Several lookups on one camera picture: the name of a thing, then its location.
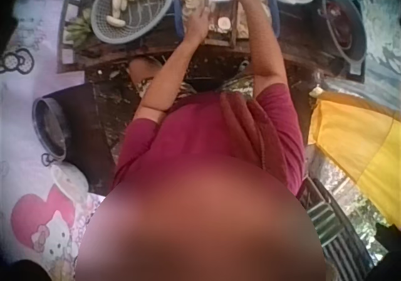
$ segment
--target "person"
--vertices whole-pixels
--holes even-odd
[[[325,280],[319,238],[295,198],[303,141],[283,56],[259,0],[239,1],[252,75],[221,92],[183,83],[207,8],[164,66],[131,62],[142,101],[113,190],[85,231],[77,281]],[[238,90],[249,87],[246,99]]]

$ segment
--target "yellow cloth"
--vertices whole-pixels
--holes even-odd
[[[357,184],[386,220],[401,228],[400,112],[340,93],[318,97],[309,143]]]

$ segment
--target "red shirt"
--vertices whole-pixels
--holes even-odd
[[[287,164],[288,189],[296,195],[303,178],[304,148],[289,89],[283,84],[271,85],[256,100],[277,130]],[[136,172],[155,169],[158,162],[191,155],[232,156],[219,94],[200,94],[183,101],[185,105],[161,125],[137,119],[127,127],[115,185],[134,179]]]

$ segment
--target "blue basket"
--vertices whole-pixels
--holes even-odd
[[[280,36],[280,15],[278,12],[277,0],[269,0],[269,9],[271,13],[272,27],[274,35],[278,38]],[[178,36],[184,38],[184,24],[182,22],[182,6],[181,0],[174,0],[174,17],[175,17],[175,30]]]

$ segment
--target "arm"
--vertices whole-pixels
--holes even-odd
[[[249,44],[254,70],[254,97],[274,83],[287,85],[280,46],[260,0],[239,0],[244,6],[249,28]]]
[[[208,8],[191,16],[183,42],[152,80],[134,120],[146,118],[161,123],[165,112],[174,104],[192,55],[207,36],[208,20]]]

